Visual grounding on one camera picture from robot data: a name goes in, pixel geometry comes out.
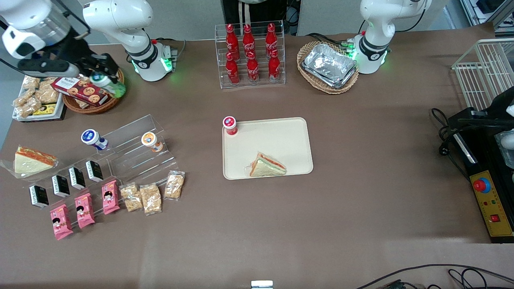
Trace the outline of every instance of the clear acrylic bottle rack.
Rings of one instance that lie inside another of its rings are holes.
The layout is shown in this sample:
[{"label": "clear acrylic bottle rack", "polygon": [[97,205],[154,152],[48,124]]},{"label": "clear acrylic bottle rack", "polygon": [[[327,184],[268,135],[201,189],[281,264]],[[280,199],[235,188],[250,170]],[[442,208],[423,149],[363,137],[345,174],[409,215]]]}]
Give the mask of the clear acrylic bottle rack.
[{"label": "clear acrylic bottle rack", "polygon": [[[275,34],[277,35],[277,51],[280,60],[280,79],[278,82],[273,83],[269,81],[268,77],[268,59],[266,58],[266,34],[268,33],[268,24],[273,22],[275,24]],[[240,59],[237,62],[239,71],[239,84],[232,85],[230,82],[225,64],[227,63],[226,54],[227,49],[227,30],[226,24],[219,24],[215,26],[214,39],[216,42],[216,58],[218,61],[219,72],[219,85],[222,89],[225,88],[241,88],[241,87],[262,87],[262,86],[276,86],[286,83],[286,69],[285,69],[285,42],[284,42],[284,23],[280,21],[271,22],[252,22],[252,34],[255,38],[255,54],[256,60],[259,63],[259,78],[258,84],[252,85],[248,80],[248,73],[246,71],[247,59],[243,49],[243,29],[241,24],[233,24],[234,32],[239,41],[239,54]]]}]

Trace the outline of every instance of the beige tray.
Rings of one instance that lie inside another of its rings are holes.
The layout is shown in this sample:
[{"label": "beige tray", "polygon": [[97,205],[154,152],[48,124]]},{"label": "beige tray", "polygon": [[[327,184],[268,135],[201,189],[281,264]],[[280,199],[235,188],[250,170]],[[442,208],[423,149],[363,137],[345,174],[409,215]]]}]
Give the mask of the beige tray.
[{"label": "beige tray", "polygon": [[269,155],[286,167],[285,175],[308,174],[313,170],[307,122],[301,117],[242,121],[238,132],[223,134],[223,176],[250,178],[248,169],[257,152]]}]

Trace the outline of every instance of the yellow control panel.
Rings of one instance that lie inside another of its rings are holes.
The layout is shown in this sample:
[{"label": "yellow control panel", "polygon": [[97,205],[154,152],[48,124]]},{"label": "yellow control panel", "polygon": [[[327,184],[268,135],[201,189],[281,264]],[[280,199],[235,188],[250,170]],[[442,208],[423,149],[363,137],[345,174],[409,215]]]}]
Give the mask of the yellow control panel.
[{"label": "yellow control panel", "polygon": [[491,237],[514,236],[489,171],[469,177]]}]

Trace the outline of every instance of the wicker basket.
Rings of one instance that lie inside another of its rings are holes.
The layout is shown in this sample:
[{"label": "wicker basket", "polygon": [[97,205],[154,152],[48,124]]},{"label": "wicker basket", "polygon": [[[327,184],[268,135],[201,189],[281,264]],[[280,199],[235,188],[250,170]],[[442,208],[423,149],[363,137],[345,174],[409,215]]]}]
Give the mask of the wicker basket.
[{"label": "wicker basket", "polygon": [[350,87],[354,85],[354,83],[357,81],[357,78],[359,77],[359,71],[355,70],[355,73],[348,79],[348,81],[344,84],[344,86],[340,89],[335,89],[333,87],[330,87],[328,84],[324,83],[321,79],[318,79],[314,75],[306,72],[302,68],[302,61],[307,57],[307,55],[312,51],[314,46],[318,44],[326,44],[333,48],[335,51],[339,53],[346,54],[343,50],[341,50],[339,47],[336,47],[335,45],[331,43],[326,42],[320,42],[320,41],[313,41],[310,43],[305,44],[302,49],[300,49],[300,52],[298,52],[298,55],[296,56],[297,61],[297,68],[300,71],[300,73],[303,75],[303,77],[316,89],[321,90],[324,93],[328,94],[341,94],[343,92],[347,92]]},{"label": "wicker basket", "polygon": [[[125,77],[123,75],[123,72],[121,71],[121,69],[118,69],[118,73],[116,74],[118,76],[118,81],[121,81],[121,83],[125,83]],[[86,107],[85,109],[81,109],[79,104],[75,101],[75,98],[71,97],[71,96],[68,96],[68,95],[64,95],[63,94],[63,100],[64,100],[64,104],[66,105],[66,107],[68,107],[68,109],[76,112],[76,113],[81,113],[81,114],[101,114],[101,113],[104,113],[110,109],[112,109],[118,102],[119,102],[119,98],[114,98],[114,97],[109,97],[109,99],[107,100],[106,103],[104,103],[103,105],[99,106],[99,107],[95,107],[95,106],[88,106]]]}]

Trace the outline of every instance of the pink snack package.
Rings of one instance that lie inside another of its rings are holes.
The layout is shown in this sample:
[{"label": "pink snack package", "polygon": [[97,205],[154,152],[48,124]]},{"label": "pink snack package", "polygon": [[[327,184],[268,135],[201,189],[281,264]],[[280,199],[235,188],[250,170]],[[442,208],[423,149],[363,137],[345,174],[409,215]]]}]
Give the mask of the pink snack package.
[{"label": "pink snack package", "polygon": [[118,206],[118,186],[116,180],[102,186],[103,213],[110,214],[120,209]]},{"label": "pink snack package", "polygon": [[53,223],[53,234],[56,235],[57,240],[60,240],[69,234],[73,234],[66,205],[59,206],[50,211],[50,217],[52,218]]},{"label": "pink snack package", "polygon": [[90,193],[75,198],[75,207],[77,208],[77,221],[79,221],[79,227],[81,229],[89,224],[95,223],[95,212],[93,211]]}]

